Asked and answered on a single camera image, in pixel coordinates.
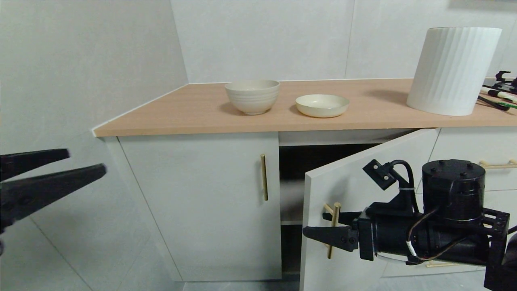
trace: cable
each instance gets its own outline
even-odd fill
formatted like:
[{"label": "cable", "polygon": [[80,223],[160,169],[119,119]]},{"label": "cable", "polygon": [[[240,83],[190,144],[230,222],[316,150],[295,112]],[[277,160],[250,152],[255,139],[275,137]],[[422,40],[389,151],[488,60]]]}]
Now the cable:
[{"label": "cable", "polygon": [[435,254],[434,256],[431,256],[431,257],[420,257],[417,255],[416,251],[415,251],[415,248],[413,247],[413,244],[411,243],[411,236],[413,235],[413,229],[415,229],[415,227],[417,227],[418,225],[420,225],[420,223],[422,223],[423,221],[427,220],[431,215],[433,215],[434,213],[436,213],[438,211],[439,207],[436,207],[434,208],[433,210],[431,210],[430,212],[426,213],[425,215],[423,215],[421,218],[419,218],[411,228],[409,228],[409,230],[407,231],[407,238],[406,238],[406,244],[407,244],[407,247],[409,248],[409,252],[411,252],[411,254],[415,257],[417,257],[419,260],[423,260],[423,261],[428,261],[428,260],[434,260],[438,257],[440,257],[441,255],[443,255],[446,251],[450,250],[451,248],[453,248],[455,245],[457,245],[458,243],[460,243],[461,241],[463,241],[464,239],[466,239],[467,237],[463,237],[463,238],[460,238],[460,239],[457,239],[457,240],[454,240],[452,242],[450,242],[449,244],[447,244],[441,251],[439,251],[437,254]]},{"label": "cable", "polygon": [[510,228],[510,229],[508,230],[508,234],[512,234],[512,233],[514,233],[514,232],[516,232],[516,231],[517,231],[517,225],[515,225],[515,226],[514,226],[514,227],[512,227],[512,228]]},{"label": "cable", "polygon": [[395,165],[403,165],[405,168],[406,168],[406,171],[407,171],[407,176],[409,178],[409,187],[407,188],[412,188],[413,189],[413,194],[411,195],[411,204],[413,205],[413,210],[415,212],[420,212],[418,210],[418,204],[417,204],[417,197],[415,196],[415,180],[413,178],[413,170],[411,170],[411,166],[409,165],[408,162],[404,161],[404,160],[401,160],[401,159],[396,159],[395,161],[392,161],[391,163],[389,163],[389,165],[391,167],[395,166]]}]

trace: drawer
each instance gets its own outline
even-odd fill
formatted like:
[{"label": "drawer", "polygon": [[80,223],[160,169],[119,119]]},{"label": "drawer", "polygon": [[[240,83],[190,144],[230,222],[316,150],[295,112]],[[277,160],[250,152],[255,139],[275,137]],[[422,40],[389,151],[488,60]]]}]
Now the drawer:
[{"label": "drawer", "polygon": [[[517,165],[510,163],[517,161],[517,127],[442,128],[429,160],[452,158],[508,165],[486,169],[485,191],[517,189]],[[421,182],[417,193],[422,193]]]},{"label": "drawer", "polygon": [[485,208],[510,213],[508,228],[517,225],[517,190],[485,192],[483,205]]},{"label": "drawer", "polygon": [[479,270],[479,266],[453,264],[444,261],[428,261],[416,266],[406,266],[404,256],[380,254],[384,259],[391,261],[384,270],[383,277],[419,276],[444,273],[459,273]]}]

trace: white ceramic bowl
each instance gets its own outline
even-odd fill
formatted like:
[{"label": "white ceramic bowl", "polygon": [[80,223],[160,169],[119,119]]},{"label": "white ceramic bowl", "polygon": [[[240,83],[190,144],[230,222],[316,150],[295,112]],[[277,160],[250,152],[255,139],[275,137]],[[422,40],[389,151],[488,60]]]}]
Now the white ceramic bowl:
[{"label": "white ceramic bowl", "polygon": [[280,83],[273,80],[249,80],[224,86],[230,102],[248,115],[266,112],[277,101]]},{"label": "white ceramic bowl", "polygon": [[343,114],[350,101],[337,95],[312,94],[296,98],[296,108],[301,113],[320,118],[336,117]]}]

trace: floor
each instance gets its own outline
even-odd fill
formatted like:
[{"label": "floor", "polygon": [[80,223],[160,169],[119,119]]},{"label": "floor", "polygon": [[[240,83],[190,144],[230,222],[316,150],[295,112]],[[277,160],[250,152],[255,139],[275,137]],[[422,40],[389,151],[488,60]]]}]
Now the floor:
[{"label": "floor", "polygon": [[[445,291],[488,290],[483,287],[484,271],[382,278],[364,291]],[[279,282],[188,282],[183,291],[298,291],[295,280]]]}]

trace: gold cabinet handle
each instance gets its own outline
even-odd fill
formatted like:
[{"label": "gold cabinet handle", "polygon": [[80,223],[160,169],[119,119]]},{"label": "gold cabinet handle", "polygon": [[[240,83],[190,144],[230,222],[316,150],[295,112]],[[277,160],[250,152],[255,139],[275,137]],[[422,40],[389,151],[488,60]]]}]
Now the gold cabinet handle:
[{"label": "gold cabinet handle", "polygon": [[450,266],[459,266],[460,264],[456,263],[443,263],[443,264],[433,264],[432,261],[429,261],[425,266],[426,268],[434,268],[434,267],[450,267]]},{"label": "gold cabinet handle", "polygon": [[516,169],[517,168],[517,161],[514,159],[511,159],[508,164],[503,165],[490,165],[486,161],[480,161],[479,165],[485,169]]},{"label": "gold cabinet handle", "polygon": [[261,154],[260,159],[262,162],[262,184],[264,186],[264,201],[269,200],[267,195],[267,173],[266,173],[266,155]]},{"label": "gold cabinet handle", "polygon": [[[341,204],[339,202],[334,203],[334,209],[332,209],[329,204],[323,205],[323,207],[332,214],[332,222],[330,226],[335,227],[339,221],[339,212],[341,212]],[[332,246],[325,244],[327,246],[327,258],[332,258]]]}]

